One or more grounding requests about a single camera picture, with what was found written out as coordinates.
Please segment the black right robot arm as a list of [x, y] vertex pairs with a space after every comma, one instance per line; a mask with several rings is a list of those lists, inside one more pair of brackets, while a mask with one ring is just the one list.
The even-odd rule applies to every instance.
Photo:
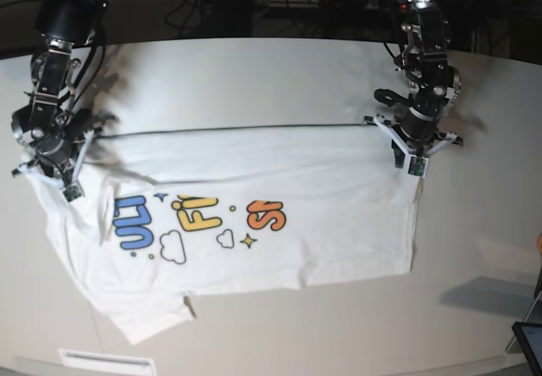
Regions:
[[14, 170], [41, 168], [46, 177], [63, 185], [75, 182], [83, 147], [93, 134], [92, 111], [77, 108], [80, 83], [89, 60], [73, 58], [76, 46], [103, 37], [99, 27], [110, 0], [44, 0], [36, 28], [44, 37], [43, 49], [30, 62], [33, 90], [26, 106], [12, 115], [16, 141], [30, 161]]

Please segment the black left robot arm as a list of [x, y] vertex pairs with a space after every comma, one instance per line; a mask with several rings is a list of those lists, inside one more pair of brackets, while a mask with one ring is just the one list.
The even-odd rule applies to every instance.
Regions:
[[461, 92], [459, 71], [449, 65], [449, 25], [441, 12], [442, 0], [395, 0], [406, 7], [401, 30], [407, 44], [401, 43], [394, 63], [410, 85], [404, 97], [391, 90], [378, 89], [374, 97], [380, 103], [397, 106], [404, 114], [392, 128], [416, 155], [427, 154], [436, 141], [441, 118], [451, 110]]

